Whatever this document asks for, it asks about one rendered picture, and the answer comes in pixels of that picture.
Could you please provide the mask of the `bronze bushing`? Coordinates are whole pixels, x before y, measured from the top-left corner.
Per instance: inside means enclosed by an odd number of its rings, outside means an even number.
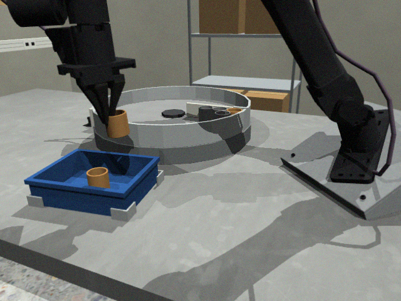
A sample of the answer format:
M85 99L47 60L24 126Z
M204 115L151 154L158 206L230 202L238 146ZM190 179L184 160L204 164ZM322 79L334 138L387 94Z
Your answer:
M96 167L90 169L89 171L86 172L86 176L89 186L110 188L110 181L107 168Z
M115 116L108 116L108 125L105 125L109 138L125 137L130 133L127 113L125 110L116 110Z
M227 111L229 111L231 113L231 115L233 115L233 114L236 114L238 112L241 112L242 109L240 109L240 108L229 108L229 109L227 109Z

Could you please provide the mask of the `grey metal bushing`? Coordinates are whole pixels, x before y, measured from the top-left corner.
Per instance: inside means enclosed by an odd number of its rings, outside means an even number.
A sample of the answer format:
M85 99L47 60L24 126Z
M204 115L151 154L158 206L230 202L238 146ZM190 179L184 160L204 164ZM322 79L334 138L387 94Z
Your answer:
M204 109L201 109L204 108ZM211 109L208 109L211 108ZM212 109L211 105L202 105L199 107L199 122L212 120Z
M230 115L231 115L231 113L229 111L225 111L225 110L216 111L215 112L215 119L228 117Z
M215 112L220 111L220 110L225 110L227 111L227 107L214 107L212 109L212 119L215 120Z

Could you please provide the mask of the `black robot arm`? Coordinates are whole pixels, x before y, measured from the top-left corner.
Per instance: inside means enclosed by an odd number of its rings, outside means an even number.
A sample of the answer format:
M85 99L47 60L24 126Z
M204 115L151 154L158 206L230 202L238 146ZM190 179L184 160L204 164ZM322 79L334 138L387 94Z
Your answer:
M6 2L20 27L64 25L68 18L80 30L81 26L95 25L95 31L100 31L100 24L110 22L107 0ZM388 109L373 110L364 104L356 80L336 56L310 0L261 2L300 67L313 100L338 125L342 140L331 181L372 183L390 123ZM78 65L71 27L49 28L49 33L62 64Z

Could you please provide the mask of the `blue plastic tray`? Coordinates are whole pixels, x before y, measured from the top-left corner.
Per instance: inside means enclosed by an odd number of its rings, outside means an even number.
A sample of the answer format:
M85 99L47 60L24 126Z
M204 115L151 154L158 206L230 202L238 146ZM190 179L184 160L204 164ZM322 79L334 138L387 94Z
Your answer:
M157 163L155 156L75 149L24 183L44 206L111 216L110 208L141 202L157 183ZM86 172L96 167L108 169L110 189L88 186Z

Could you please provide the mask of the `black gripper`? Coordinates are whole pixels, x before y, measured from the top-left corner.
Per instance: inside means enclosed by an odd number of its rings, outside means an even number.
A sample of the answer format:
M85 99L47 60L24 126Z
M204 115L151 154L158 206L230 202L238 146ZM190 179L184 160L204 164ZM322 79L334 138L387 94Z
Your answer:
M100 24L100 31L95 31L95 25L88 25L81 26L81 30L80 26L71 26L71 32L78 65L57 65L58 73L70 73L70 76L76 79L76 84L93 105L101 122L108 125L108 116L115 116L117 103L125 85L125 77L120 70L136 68L135 59L115 59L109 22ZM110 107L108 88L111 90Z

